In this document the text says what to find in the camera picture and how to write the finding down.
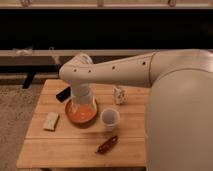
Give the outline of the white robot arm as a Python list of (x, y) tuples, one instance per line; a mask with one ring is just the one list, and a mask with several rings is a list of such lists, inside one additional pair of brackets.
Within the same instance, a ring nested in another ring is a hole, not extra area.
[(91, 83), (148, 88), (147, 171), (213, 171), (213, 53), (155, 51), (98, 64), (80, 53), (59, 75), (78, 102), (91, 98)]

